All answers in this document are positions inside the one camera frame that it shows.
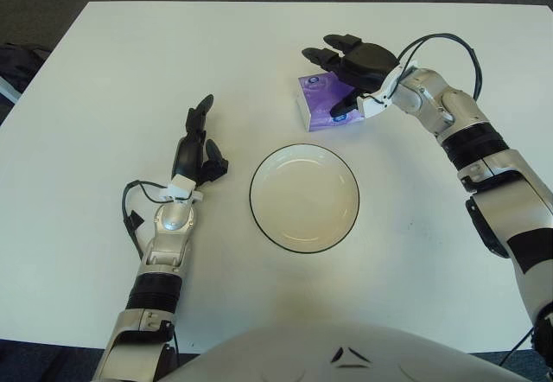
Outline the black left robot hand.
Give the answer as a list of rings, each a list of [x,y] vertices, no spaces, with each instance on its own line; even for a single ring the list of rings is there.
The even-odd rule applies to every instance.
[[[228,161],[217,144],[207,139],[205,130],[213,101],[214,96],[208,94],[195,108],[188,110],[186,133],[177,144],[171,180],[186,184],[186,196],[204,183],[218,180],[228,171]]]

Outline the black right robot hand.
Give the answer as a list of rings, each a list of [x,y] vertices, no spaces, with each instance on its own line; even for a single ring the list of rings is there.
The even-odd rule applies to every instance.
[[[376,113],[383,110],[388,95],[379,90],[399,66],[399,59],[386,48],[364,42],[354,35],[326,35],[323,41],[328,48],[304,48],[302,55],[352,88],[333,105],[330,116],[338,118],[357,110],[369,117],[370,109]]]

